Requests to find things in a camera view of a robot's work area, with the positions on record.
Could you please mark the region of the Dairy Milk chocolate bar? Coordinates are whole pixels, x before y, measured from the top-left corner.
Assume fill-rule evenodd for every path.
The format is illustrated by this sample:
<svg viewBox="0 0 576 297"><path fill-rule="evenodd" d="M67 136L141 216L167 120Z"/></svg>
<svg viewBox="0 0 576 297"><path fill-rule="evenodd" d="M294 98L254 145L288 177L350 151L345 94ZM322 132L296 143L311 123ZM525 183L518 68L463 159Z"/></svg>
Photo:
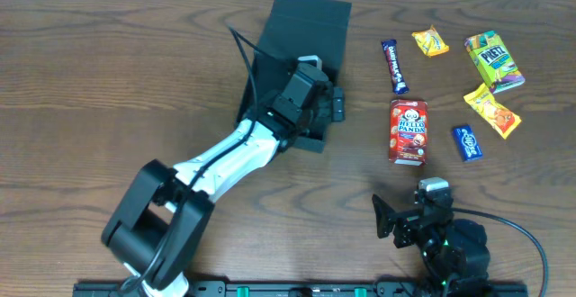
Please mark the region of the Dairy Milk chocolate bar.
<svg viewBox="0 0 576 297"><path fill-rule="evenodd" d="M394 39L383 40L382 50L386 57L389 72L391 74L392 90L396 95L406 94L410 89L406 83L404 75L401 73L397 41Z"/></svg>

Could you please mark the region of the red Hello Panda box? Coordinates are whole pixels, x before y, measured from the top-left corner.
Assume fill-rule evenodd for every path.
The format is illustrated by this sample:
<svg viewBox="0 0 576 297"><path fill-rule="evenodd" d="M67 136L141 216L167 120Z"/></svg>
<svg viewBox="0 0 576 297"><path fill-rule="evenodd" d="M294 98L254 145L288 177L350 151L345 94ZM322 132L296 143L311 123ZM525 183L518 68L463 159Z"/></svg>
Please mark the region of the red Hello Panda box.
<svg viewBox="0 0 576 297"><path fill-rule="evenodd" d="M420 167L427 160L428 104L395 99L390 106L389 160Z"/></svg>

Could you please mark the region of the black gift box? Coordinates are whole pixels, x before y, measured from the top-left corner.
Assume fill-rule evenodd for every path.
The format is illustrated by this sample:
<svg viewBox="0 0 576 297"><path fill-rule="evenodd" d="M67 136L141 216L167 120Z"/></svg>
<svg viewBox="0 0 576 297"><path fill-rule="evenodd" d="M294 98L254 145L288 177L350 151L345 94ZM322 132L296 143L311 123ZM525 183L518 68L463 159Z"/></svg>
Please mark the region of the black gift box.
<svg viewBox="0 0 576 297"><path fill-rule="evenodd" d="M280 126L270 106L300 63L300 56L319 56L321 71L334 87L340 87L338 73L346 48L351 7L348 2L336 0L274 0L263 33L253 47L254 59L248 67L247 85L236 119L238 128L250 133L241 146L246 152L275 156L291 147L323 151L328 129L324 142L304 137L282 139L275 133Z"/></svg>

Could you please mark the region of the green Pretz box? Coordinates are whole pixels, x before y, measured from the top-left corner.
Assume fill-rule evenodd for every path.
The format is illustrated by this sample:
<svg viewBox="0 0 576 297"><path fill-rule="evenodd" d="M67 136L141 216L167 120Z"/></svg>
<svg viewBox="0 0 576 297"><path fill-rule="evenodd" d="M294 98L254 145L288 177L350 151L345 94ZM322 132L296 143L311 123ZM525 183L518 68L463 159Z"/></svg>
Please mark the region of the green Pretz box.
<svg viewBox="0 0 576 297"><path fill-rule="evenodd" d="M503 40L495 31L468 37L464 46L484 84L493 94L521 86L526 82Z"/></svg>

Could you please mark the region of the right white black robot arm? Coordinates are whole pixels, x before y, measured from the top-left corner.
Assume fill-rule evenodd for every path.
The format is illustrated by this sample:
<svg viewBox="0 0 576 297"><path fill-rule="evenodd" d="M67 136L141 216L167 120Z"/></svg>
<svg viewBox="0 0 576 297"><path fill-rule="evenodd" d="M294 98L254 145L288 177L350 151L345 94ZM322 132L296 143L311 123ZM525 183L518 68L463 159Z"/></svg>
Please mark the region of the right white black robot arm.
<svg viewBox="0 0 576 297"><path fill-rule="evenodd" d="M396 248L416 246L428 276L411 296L483 296L490 290L485 228L456 219L450 189L415 192L418 206L395 211L378 195L372 196L377 237L393 236Z"/></svg>

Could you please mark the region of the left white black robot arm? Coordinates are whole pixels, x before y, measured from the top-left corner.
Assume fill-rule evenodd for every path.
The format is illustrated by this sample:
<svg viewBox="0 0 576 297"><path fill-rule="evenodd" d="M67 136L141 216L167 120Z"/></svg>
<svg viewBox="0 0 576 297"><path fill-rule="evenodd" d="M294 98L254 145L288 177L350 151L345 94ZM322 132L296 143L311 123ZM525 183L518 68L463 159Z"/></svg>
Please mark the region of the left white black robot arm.
<svg viewBox="0 0 576 297"><path fill-rule="evenodd" d="M237 128L200 156L168 167L154 159L135 176L101 240L131 275L118 296L184 296L184 275L215 203L289 148L320 153L341 122L343 91L316 56L301 57L280 87L253 96Z"/></svg>

